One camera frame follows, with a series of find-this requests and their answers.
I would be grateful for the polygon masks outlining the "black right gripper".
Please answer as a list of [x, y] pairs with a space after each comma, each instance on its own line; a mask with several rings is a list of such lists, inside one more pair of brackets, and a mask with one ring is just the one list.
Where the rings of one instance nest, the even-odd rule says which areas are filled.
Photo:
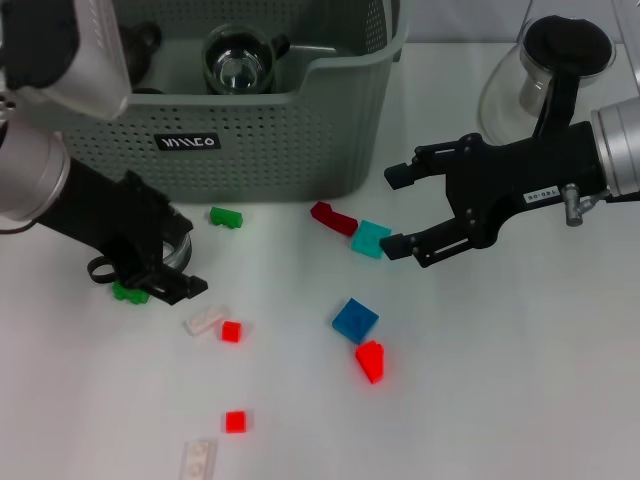
[[477, 134], [467, 144], [461, 138], [418, 146], [409, 163], [384, 171], [393, 190], [434, 176], [445, 177], [455, 218], [420, 232], [383, 238], [379, 244], [390, 260], [414, 257], [427, 268], [472, 249], [488, 248], [511, 217], [562, 201], [561, 197], [527, 201], [531, 192], [574, 184], [586, 196], [606, 188], [588, 122], [503, 146], [490, 146]]

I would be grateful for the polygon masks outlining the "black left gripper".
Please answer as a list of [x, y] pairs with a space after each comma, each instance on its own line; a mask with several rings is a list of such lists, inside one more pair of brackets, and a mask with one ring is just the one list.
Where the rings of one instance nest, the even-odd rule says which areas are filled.
[[100, 252], [124, 287], [169, 305], [208, 289], [205, 280], [164, 263], [164, 245], [181, 243], [193, 225], [132, 171], [113, 181], [73, 159], [61, 194], [39, 223]]

